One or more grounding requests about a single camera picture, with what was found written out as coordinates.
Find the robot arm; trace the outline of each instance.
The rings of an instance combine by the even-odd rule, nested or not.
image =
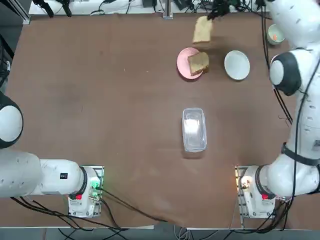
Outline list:
[[[23,126],[18,105],[0,92],[0,198],[68,195],[69,214],[99,216],[101,191],[95,187],[102,187],[103,167],[5,149],[20,138]]]
[[[320,69],[310,85],[298,124],[298,111],[306,87],[320,58],[320,7],[315,0],[265,0],[273,21],[293,50],[275,56],[270,80],[287,96],[295,95],[296,108],[289,139],[270,165],[250,166],[241,179],[250,218],[267,218],[275,196],[291,197],[320,190]]]

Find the bread slice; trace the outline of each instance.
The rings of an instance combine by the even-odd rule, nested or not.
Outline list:
[[[202,71],[208,70],[209,56],[205,52],[198,52],[188,57],[191,76],[197,75]]]
[[[207,16],[199,17],[195,23],[192,43],[209,43],[211,40],[212,28],[212,20],[208,20]]]

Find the table surface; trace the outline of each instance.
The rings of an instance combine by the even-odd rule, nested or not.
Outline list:
[[[212,42],[201,46],[209,54],[209,72],[195,82],[179,76],[177,55],[192,45],[198,16],[33,19],[23,27],[7,89],[25,121],[13,148],[104,165],[105,188],[177,225],[229,228],[236,209],[232,227],[240,228],[234,167],[272,163],[289,127],[268,80],[259,16],[236,13],[216,21]],[[270,56],[287,49],[283,43]],[[231,50],[250,60],[244,81],[225,73]],[[285,101],[292,112],[294,98]],[[202,108],[206,118],[207,149],[197,155],[184,152],[182,139],[182,112],[192,107]],[[35,199],[67,209],[61,196]],[[121,226],[155,223],[106,199]],[[297,197],[288,228],[319,230],[319,200]],[[0,204],[0,226],[64,226],[10,199]],[[96,220],[110,223],[106,211]],[[257,222],[246,221],[246,227]]]

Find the pink plate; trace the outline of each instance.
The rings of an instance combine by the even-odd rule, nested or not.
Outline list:
[[[203,73],[202,71],[197,75],[191,76],[188,57],[197,53],[199,53],[197,49],[193,47],[187,47],[179,53],[178,58],[176,59],[176,66],[178,67],[180,74],[186,79],[196,79]]]

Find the clear plastic container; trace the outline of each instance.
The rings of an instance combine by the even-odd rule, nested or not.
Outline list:
[[[206,120],[201,108],[183,110],[182,136],[186,152],[197,153],[207,148]]]

